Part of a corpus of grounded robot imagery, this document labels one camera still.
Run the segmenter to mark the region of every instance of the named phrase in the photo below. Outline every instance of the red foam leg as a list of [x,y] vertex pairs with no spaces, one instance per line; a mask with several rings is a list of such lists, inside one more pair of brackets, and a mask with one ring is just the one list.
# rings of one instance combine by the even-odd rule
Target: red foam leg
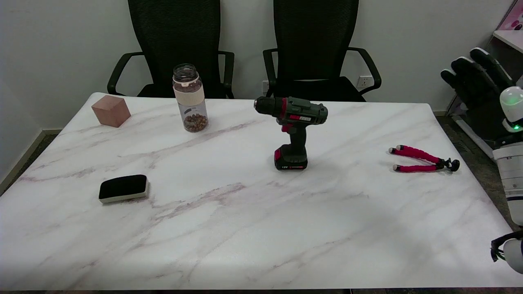
[[433,172],[433,171],[437,170],[435,165],[412,165],[412,166],[394,165],[393,168],[395,171],[403,172],[403,173]]
[[400,147],[400,146],[402,146],[402,149],[403,149],[402,151],[413,153],[413,154],[415,154],[415,157],[417,157],[417,158],[420,158],[420,159],[423,159],[423,160],[427,160],[427,161],[430,161],[432,163],[438,163],[439,162],[439,158],[437,158],[435,156],[432,156],[432,155],[428,154],[425,151],[422,151],[420,149],[416,149],[416,148],[413,148],[413,147],[410,147],[410,146],[398,145],[398,147]]
[[412,151],[408,151],[408,150],[398,150],[398,149],[390,148],[389,152],[392,154],[396,154],[396,155],[419,158],[419,156],[417,156],[416,153],[414,153]]

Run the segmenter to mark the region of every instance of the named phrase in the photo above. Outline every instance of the coffee bean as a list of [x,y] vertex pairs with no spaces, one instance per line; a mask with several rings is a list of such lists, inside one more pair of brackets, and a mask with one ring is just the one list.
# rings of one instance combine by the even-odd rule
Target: coffee bean
[[189,132],[199,132],[207,127],[209,119],[201,114],[193,114],[184,119],[184,127]]

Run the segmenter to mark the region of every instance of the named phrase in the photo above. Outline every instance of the drill handle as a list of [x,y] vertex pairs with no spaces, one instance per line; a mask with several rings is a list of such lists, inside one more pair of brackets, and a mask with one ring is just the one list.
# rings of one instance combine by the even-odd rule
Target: drill handle
[[290,134],[291,136],[291,151],[294,154],[305,153],[305,141],[307,140],[307,132],[305,128],[296,128],[296,132]]

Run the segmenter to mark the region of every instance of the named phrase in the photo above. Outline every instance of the drill label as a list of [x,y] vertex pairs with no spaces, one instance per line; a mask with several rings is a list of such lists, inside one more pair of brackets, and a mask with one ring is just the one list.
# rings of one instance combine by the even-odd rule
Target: drill label
[[290,119],[294,119],[294,120],[311,121],[311,118],[310,117],[306,117],[306,116],[290,115],[289,118]]

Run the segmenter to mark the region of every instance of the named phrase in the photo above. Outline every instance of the mini tripod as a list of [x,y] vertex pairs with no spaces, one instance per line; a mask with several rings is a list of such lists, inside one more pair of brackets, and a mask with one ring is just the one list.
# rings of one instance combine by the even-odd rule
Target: mini tripod
[[412,148],[409,146],[398,145],[398,146],[396,146],[396,148],[389,148],[389,152],[391,154],[397,154],[397,155],[412,157],[412,158],[416,158],[416,159],[423,159],[423,160],[434,163],[433,165],[411,165],[411,166],[402,166],[402,165],[394,164],[393,169],[397,172],[405,172],[405,173],[433,172],[433,171],[443,169],[444,167],[448,168],[451,172],[455,172],[459,169],[459,160],[451,161],[450,158],[448,160],[444,160],[444,159],[437,158],[424,151],[421,151],[419,149]]

